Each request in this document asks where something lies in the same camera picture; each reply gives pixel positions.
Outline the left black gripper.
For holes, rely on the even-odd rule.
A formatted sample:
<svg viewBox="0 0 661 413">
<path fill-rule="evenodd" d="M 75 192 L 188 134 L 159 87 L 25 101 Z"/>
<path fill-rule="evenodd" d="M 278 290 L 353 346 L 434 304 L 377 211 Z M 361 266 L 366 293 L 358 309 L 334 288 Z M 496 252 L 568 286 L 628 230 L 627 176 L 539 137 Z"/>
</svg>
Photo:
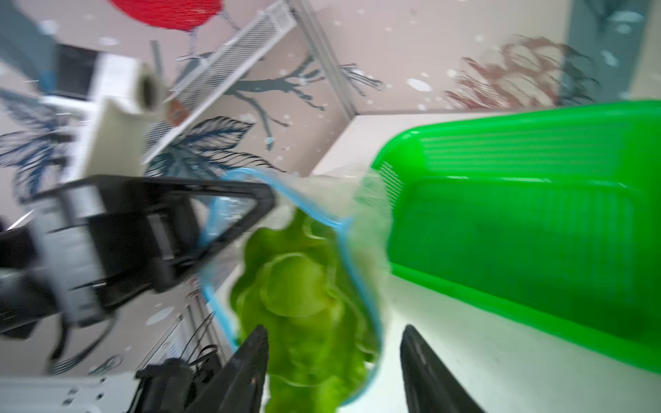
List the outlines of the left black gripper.
<svg viewBox="0 0 661 413">
<path fill-rule="evenodd" d="M 200 230 L 190 196 L 214 202 Z M 221 224 L 233 214 L 223 199 L 251 208 Z M 259 182 L 96 176 L 40 193 L 29 207 L 58 310 L 69 325 L 87 327 L 149 290 L 195 279 L 216 292 L 238 271 L 243 234 L 273 210 L 275 193 Z"/>
</svg>

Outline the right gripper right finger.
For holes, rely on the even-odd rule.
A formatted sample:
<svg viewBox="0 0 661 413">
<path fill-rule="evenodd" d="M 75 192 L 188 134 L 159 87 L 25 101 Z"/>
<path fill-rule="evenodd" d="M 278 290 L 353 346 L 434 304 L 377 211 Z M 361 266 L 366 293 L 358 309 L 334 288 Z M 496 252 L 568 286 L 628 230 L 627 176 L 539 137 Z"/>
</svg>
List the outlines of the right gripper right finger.
<svg viewBox="0 0 661 413">
<path fill-rule="evenodd" d="M 484 413 L 413 325 L 406 325 L 400 364 L 410 413 Z"/>
</svg>

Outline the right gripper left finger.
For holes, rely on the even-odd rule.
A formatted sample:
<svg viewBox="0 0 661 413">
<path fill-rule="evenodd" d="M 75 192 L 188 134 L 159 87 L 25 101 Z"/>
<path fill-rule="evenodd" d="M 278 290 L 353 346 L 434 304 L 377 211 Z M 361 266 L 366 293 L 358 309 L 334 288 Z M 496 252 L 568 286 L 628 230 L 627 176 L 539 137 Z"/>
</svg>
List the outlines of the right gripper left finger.
<svg viewBox="0 0 661 413">
<path fill-rule="evenodd" d="M 194 374 L 185 411 L 258 413 L 269 349 L 267 329 L 258 325 L 226 364 L 215 354 L 208 356 Z"/>
</svg>

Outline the chinese cabbage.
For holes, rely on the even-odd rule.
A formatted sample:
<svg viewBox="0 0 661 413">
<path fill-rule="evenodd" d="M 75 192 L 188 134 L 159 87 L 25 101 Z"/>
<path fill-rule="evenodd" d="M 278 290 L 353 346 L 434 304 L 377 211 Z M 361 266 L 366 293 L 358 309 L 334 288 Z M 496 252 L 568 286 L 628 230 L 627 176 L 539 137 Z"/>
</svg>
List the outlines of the chinese cabbage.
<svg viewBox="0 0 661 413">
<path fill-rule="evenodd" d="M 335 412 L 366 385 L 378 335 L 330 227 L 296 210 L 286 227 L 256 230 L 230 303 L 240 340 L 267 329 L 266 411 Z"/>
</svg>

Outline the clear zipper bag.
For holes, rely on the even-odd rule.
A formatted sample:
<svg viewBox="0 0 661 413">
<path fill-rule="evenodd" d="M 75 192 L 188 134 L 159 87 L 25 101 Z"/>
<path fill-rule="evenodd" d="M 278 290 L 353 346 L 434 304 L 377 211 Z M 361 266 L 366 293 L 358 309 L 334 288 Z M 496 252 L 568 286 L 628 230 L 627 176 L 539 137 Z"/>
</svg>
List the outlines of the clear zipper bag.
<svg viewBox="0 0 661 413">
<path fill-rule="evenodd" d="M 231 351 L 263 326 L 265 412 L 335 412 L 366 392 L 380 365 L 392 213 L 371 170 L 294 177 L 229 171 L 260 183 L 275 205 L 199 274 Z"/>
</svg>

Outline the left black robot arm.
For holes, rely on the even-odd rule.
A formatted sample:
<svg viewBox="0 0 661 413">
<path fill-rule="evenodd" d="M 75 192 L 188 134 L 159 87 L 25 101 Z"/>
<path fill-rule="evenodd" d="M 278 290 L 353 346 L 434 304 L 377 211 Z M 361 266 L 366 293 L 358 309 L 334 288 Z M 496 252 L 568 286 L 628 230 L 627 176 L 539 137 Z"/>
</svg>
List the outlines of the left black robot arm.
<svg viewBox="0 0 661 413">
<path fill-rule="evenodd" d="M 202 243 L 197 195 L 252 207 Z M 1 331 L 18 338 L 54 314 L 84 328 L 146 291 L 177 287 L 270 212 L 275 194 L 257 182 L 95 176 L 28 205 L 29 223 L 1 234 Z"/>
</svg>

